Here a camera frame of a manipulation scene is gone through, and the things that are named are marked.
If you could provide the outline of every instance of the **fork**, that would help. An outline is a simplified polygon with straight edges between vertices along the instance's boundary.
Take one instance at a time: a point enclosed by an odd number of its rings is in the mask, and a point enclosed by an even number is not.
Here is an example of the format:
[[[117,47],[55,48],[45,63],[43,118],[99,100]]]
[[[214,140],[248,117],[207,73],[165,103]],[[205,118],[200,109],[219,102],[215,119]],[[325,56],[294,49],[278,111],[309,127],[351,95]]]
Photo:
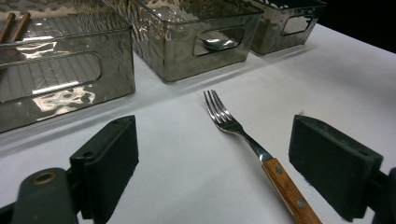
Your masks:
[[[241,136],[253,149],[262,163],[262,169],[281,196],[295,223],[321,223],[303,194],[297,189],[280,162],[259,143],[245,133],[242,125],[231,115],[215,91],[205,93],[207,110],[216,126],[226,132]]]

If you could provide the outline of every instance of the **fork handle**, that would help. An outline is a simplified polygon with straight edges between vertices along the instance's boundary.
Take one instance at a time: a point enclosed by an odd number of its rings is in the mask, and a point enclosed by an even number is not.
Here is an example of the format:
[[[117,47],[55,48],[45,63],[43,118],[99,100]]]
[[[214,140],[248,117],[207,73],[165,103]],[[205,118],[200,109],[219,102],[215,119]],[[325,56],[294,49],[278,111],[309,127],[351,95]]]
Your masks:
[[[271,179],[276,190],[283,199],[285,205],[289,208],[295,223],[321,223],[314,210],[308,204],[303,194],[297,189],[288,173],[282,167],[280,162],[273,158],[262,164],[262,169]]]

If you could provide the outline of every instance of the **wooden chopstick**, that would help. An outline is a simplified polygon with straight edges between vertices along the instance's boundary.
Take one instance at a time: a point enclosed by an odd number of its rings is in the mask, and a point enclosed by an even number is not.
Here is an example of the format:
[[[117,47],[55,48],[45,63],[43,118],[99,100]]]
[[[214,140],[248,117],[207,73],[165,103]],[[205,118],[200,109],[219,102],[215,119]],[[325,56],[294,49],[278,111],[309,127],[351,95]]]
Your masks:
[[[11,29],[11,24],[14,21],[15,21],[15,13],[10,12],[8,14],[6,25],[4,25],[3,30],[1,31],[1,34],[0,34],[0,43],[3,43],[3,41],[6,39],[6,36],[9,32],[9,30]]]
[[[15,42],[18,41],[22,34],[23,34],[23,30],[26,28],[27,22],[30,19],[30,13],[26,13],[23,15],[22,20],[20,22],[20,25],[18,26],[17,30],[14,33],[14,36],[12,36],[11,38],[11,42]]]

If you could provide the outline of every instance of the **white table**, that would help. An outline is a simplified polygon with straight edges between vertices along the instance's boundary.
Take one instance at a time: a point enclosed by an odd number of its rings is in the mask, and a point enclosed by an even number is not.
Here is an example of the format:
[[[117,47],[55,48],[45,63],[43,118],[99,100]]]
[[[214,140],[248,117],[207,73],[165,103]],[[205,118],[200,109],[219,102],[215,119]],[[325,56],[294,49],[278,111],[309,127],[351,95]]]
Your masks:
[[[0,206],[22,180],[69,157],[113,119],[135,115],[139,164],[109,223],[292,223],[242,139],[207,115],[214,89],[246,131],[283,164],[323,223],[345,223],[289,163],[295,114],[321,119],[396,166],[396,55],[317,25],[304,46],[163,84],[134,57],[136,93],[0,135]],[[374,212],[364,219],[371,223]]]

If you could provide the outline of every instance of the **white tablecloth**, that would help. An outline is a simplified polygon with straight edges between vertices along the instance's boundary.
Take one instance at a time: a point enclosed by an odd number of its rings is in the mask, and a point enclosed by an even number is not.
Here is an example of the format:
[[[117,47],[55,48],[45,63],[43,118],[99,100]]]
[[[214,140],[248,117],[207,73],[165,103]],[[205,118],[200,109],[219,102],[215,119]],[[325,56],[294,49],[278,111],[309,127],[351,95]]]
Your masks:
[[[345,221],[289,162],[295,114],[377,151],[385,174],[396,166],[396,55],[323,26],[303,46],[251,52],[244,63],[173,85],[136,55],[134,70],[132,96],[0,135],[0,206],[15,202],[26,176],[67,169],[108,122],[135,115],[140,162],[109,223],[292,223],[253,151],[208,116],[203,91],[210,89],[280,160],[323,223]],[[354,223],[373,215],[367,209]]]

